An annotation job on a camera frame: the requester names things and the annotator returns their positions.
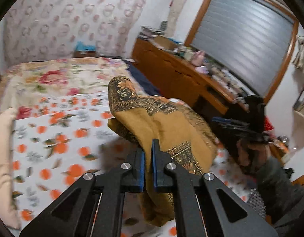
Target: yellow patterned cloth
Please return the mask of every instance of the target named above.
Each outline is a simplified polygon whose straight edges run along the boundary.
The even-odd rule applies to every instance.
[[[132,143],[139,144],[145,152],[146,192],[140,194],[144,218],[162,226],[174,219],[171,194],[157,194],[151,172],[151,145],[159,139],[162,151],[171,155],[190,173],[202,175],[209,171],[215,156],[213,136],[203,134],[204,129],[194,127],[174,103],[164,97],[140,98],[129,78],[114,77],[108,85],[109,106],[115,118],[108,120],[108,127]]]

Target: metal screw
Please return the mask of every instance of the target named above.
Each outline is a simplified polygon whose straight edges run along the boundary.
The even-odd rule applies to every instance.
[[[206,173],[205,174],[205,179],[208,181],[212,181],[215,178],[215,176],[211,173]]]
[[[86,173],[86,174],[83,175],[83,178],[84,178],[85,180],[90,180],[90,179],[92,179],[92,177],[93,177],[93,174],[92,174],[92,173]]]
[[[174,163],[168,163],[166,165],[166,167],[169,169],[169,170],[174,170],[176,168],[176,165]]]
[[[130,167],[131,167],[131,165],[129,163],[127,163],[127,162],[121,164],[121,168],[122,169],[129,169]]]

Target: wooden window frame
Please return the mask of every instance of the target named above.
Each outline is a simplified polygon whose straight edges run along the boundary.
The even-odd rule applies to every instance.
[[[286,73],[286,70],[291,61],[291,57],[292,57],[292,54],[295,49],[299,22],[298,22],[297,18],[286,8],[280,6],[279,4],[273,2],[272,0],[263,0],[263,1],[270,3],[272,6],[276,7],[277,9],[282,11],[284,14],[288,15],[294,21],[291,38],[290,38],[290,45],[288,47],[286,56],[283,58],[283,61],[282,61],[281,67],[277,73],[277,76],[273,79],[272,85],[270,86],[268,93],[264,97],[264,103],[268,103],[270,101],[271,97],[273,96],[273,94],[275,93],[275,91],[277,90],[280,82],[282,81],[284,74]],[[201,24],[202,18],[204,17],[204,15],[209,7],[210,2],[211,2],[211,0],[203,0],[202,5],[198,11],[198,14],[194,20],[194,23],[192,24],[192,27],[188,33],[187,39],[185,41],[185,46],[189,47],[190,44],[192,43],[192,40],[194,39],[194,37],[196,35],[196,32]]]

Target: window blind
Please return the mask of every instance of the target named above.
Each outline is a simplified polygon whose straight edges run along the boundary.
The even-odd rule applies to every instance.
[[[191,45],[265,96],[287,53],[293,23],[263,0],[211,0]]]

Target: white wall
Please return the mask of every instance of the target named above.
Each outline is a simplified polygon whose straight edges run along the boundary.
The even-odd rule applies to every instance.
[[[173,38],[184,42],[189,30],[197,16],[198,10],[203,0],[187,0],[176,23],[176,30]]]
[[[177,21],[175,39],[181,42],[186,40],[202,2],[203,0],[186,1]],[[304,30],[299,26],[298,36],[302,35]],[[297,51],[296,43],[292,60]],[[278,89],[266,106],[266,115],[275,127],[275,134],[287,135],[290,138],[290,148],[297,148],[293,158],[286,164],[287,168],[292,167],[295,170],[292,175],[292,180],[295,180],[304,174],[304,120],[295,116],[292,107],[302,90],[304,74],[295,70],[292,60]]]
[[[5,25],[5,17],[3,17],[0,22],[0,75],[5,74],[8,69],[7,62],[5,60],[5,49],[3,42],[3,36],[5,30],[4,25]]]
[[[140,18],[129,32],[124,57],[131,57],[132,48],[135,44],[136,37],[141,30],[141,26],[150,26],[158,29],[161,22],[167,20],[170,11],[170,2],[171,0],[147,0]]]

